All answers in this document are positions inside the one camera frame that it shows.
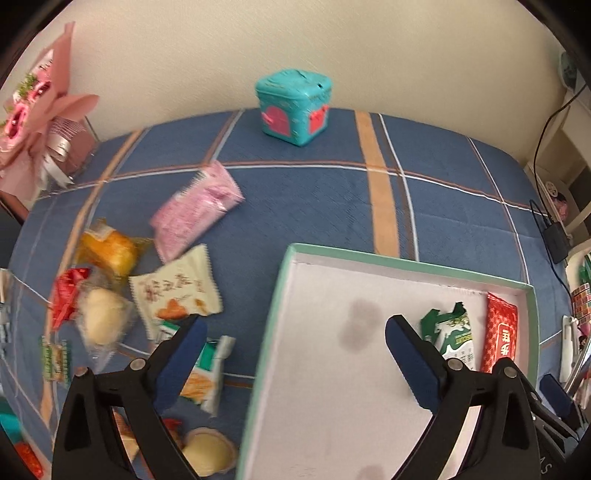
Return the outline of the cream snack packet with orange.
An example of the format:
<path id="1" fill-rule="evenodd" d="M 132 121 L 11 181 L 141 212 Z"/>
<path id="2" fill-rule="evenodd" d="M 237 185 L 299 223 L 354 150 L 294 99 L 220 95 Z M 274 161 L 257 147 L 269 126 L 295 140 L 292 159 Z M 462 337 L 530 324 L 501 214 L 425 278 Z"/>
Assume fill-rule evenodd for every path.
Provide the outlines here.
<path id="1" fill-rule="evenodd" d="M 191 315 L 211 316 L 222 311 L 205 244 L 143 275 L 130 276 L 130 292 L 143 320 L 146 336 L 155 342 L 160 324 Z"/>

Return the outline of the green white snack packet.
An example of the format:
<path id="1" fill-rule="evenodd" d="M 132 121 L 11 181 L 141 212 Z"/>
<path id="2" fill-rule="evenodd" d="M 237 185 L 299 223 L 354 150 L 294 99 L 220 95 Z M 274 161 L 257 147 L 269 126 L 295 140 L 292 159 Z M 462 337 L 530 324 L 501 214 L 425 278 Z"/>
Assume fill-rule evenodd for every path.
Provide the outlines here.
<path id="1" fill-rule="evenodd" d="M 475 370 L 475 348 L 470 319 L 462 302 L 451 312 L 430 310 L 420 321 L 421 336 L 446 359 L 458 359 Z"/>

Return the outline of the green white walnut cookie packet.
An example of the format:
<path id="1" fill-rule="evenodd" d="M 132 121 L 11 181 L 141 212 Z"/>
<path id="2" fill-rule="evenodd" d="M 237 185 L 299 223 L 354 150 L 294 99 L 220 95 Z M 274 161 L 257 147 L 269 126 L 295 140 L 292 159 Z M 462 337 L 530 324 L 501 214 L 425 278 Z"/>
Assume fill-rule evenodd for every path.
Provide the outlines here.
<path id="1" fill-rule="evenodd" d="M 170 408 L 178 397 L 197 404 L 205 413 L 217 414 L 221 395 L 224 361 L 230 355 L 235 338 L 207 337 L 207 327 L 197 320 L 176 345 L 155 380 L 154 408 Z"/>

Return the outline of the orange cake in clear wrapper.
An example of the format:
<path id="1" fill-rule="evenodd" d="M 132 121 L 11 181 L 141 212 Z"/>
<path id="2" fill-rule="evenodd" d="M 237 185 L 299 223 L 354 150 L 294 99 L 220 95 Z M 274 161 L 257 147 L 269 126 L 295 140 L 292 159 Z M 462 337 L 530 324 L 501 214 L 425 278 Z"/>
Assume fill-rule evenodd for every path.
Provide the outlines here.
<path id="1" fill-rule="evenodd" d="M 111 278 L 122 280 L 131 274 L 151 245 L 151 239 L 129 237 L 99 218 L 82 233 L 75 261 L 94 265 Z"/>

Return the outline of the pile of snack bags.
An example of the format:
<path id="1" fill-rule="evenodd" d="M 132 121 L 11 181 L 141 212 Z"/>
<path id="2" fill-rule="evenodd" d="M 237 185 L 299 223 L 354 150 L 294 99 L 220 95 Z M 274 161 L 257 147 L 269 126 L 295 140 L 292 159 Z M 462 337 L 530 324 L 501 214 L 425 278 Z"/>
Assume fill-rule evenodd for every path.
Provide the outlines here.
<path id="1" fill-rule="evenodd" d="M 560 382 L 574 396 L 590 369 L 590 253 L 570 276 L 572 315 L 563 317 Z"/>

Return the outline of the blue plaid tablecloth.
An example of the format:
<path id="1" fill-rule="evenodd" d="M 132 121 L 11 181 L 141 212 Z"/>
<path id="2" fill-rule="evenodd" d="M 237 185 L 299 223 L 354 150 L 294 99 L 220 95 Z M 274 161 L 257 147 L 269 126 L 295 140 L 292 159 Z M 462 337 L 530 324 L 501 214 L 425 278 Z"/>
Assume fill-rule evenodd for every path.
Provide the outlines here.
<path id="1" fill-rule="evenodd" d="M 235 338 L 221 409 L 208 417 L 180 401 L 173 415 L 242 439 L 267 311 L 284 252 L 293 243 L 372 252 L 377 214 L 396 215 L 400 254 L 431 264 L 530 283 L 539 308 L 541 374 L 560 366 L 569 301 L 529 203 L 535 189 L 505 152 L 410 120 L 334 110 L 304 147 L 263 134 L 259 112 L 197 116 L 101 144 L 73 187 L 42 194 L 20 230 L 9 267 L 12 338 L 1 361 L 5 396 L 26 439 L 49 461 L 66 391 L 42 375 L 40 339 L 54 279 L 96 219 L 148 237 L 150 218 L 209 159 L 224 163 L 245 200 L 204 236 L 223 311 L 213 336 Z"/>

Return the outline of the round cream pastry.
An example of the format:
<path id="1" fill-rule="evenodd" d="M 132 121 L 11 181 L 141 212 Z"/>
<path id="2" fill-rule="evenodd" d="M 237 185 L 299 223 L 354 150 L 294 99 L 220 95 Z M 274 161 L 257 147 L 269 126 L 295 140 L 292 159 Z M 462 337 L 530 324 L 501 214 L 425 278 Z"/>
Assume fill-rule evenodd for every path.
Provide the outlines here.
<path id="1" fill-rule="evenodd" d="M 191 468 L 201 478 L 228 473 L 238 458 L 235 444 L 221 432 L 197 428 L 187 433 L 182 453 Z"/>

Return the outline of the white tray with green rim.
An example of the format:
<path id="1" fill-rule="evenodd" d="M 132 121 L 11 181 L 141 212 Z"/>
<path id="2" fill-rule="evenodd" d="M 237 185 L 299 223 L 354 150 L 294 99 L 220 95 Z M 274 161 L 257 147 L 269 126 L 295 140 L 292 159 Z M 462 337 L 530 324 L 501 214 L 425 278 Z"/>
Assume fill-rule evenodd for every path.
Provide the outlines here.
<path id="1" fill-rule="evenodd" d="M 416 402 L 385 339 L 432 309 L 466 307 L 474 345 L 487 298 L 519 313 L 516 362 L 538 376 L 540 327 L 531 285 L 393 257 L 294 243 L 271 301 L 242 436 L 239 479 L 390 479 L 431 415 Z"/>

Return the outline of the red patterned snack packet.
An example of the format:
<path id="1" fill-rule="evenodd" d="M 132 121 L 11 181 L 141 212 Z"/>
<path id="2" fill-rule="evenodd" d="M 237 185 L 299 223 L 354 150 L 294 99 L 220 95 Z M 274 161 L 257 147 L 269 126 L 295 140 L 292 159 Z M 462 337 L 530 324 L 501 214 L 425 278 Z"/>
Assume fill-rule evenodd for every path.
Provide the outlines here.
<path id="1" fill-rule="evenodd" d="M 518 335 L 518 309 L 500 297 L 487 294 L 485 340 L 480 371 L 491 373 L 499 359 L 515 359 Z"/>

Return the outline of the pink snack packet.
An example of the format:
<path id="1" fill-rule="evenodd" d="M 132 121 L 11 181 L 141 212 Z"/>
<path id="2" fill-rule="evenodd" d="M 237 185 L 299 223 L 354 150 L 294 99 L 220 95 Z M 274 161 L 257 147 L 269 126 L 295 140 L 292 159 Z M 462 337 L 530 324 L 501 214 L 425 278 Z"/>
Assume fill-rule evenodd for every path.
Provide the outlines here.
<path id="1" fill-rule="evenodd" d="M 151 217 L 154 246 L 166 264 L 178 258 L 211 226 L 245 198 L 221 162 L 197 171 L 191 182 L 175 192 Z"/>

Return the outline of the clear wrapped white pastry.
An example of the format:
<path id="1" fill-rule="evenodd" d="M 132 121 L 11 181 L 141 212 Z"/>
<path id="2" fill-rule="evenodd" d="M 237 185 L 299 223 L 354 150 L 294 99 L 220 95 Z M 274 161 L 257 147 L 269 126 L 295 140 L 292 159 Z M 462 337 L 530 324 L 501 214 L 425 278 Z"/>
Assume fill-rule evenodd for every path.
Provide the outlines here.
<path id="1" fill-rule="evenodd" d="M 78 287 L 75 323 L 90 358 L 106 362 L 135 319 L 135 309 L 111 287 L 100 271 L 93 271 Z"/>

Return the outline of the yellow egg roll packet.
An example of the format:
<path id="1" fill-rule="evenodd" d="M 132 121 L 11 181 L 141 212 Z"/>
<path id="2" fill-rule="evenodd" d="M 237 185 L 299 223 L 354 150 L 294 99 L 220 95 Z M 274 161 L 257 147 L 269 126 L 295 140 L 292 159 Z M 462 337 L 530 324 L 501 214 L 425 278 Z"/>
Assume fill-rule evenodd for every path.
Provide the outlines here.
<path id="1" fill-rule="evenodd" d="M 130 462 L 133 462 L 139 451 L 139 446 L 135 439 L 135 436 L 131 431 L 130 427 L 127 425 L 126 420 L 120 413 L 118 413 L 117 411 L 113 411 L 113 417 L 127 457 Z"/>

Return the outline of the red flower snack packet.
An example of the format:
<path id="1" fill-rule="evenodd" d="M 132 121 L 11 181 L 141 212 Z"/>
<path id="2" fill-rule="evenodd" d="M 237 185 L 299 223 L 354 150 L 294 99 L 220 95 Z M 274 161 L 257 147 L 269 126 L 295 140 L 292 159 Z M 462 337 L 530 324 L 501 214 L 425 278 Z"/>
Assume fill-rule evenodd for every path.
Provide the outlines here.
<path id="1" fill-rule="evenodd" d="M 51 330 L 57 331 L 76 311 L 79 287 L 91 274 L 88 267 L 67 269 L 54 282 L 51 299 Z"/>

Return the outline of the pink flower bouquet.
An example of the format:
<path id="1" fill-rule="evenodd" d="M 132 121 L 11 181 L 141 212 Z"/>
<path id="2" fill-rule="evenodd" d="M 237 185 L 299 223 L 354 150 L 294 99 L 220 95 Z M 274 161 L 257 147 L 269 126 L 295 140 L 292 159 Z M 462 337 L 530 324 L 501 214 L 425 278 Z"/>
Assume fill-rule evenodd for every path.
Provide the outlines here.
<path id="1" fill-rule="evenodd" d="M 95 94 L 71 94 L 70 66 L 75 24 L 64 30 L 35 59 L 5 102 L 1 124 L 1 191 L 29 202 L 43 188 L 50 130 L 57 121 L 77 126 L 96 107 Z"/>

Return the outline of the teal cube box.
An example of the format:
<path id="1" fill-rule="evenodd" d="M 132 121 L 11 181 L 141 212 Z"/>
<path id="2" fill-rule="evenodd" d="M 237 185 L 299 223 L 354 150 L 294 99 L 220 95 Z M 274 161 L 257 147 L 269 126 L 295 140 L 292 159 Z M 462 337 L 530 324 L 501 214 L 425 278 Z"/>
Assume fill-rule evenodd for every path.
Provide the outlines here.
<path id="1" fill-rule="evenodd" d="M 263 132 L 304 146 L 329 122 L 332 80 L 320 73 L 284 69 L 256 82 Z"/>

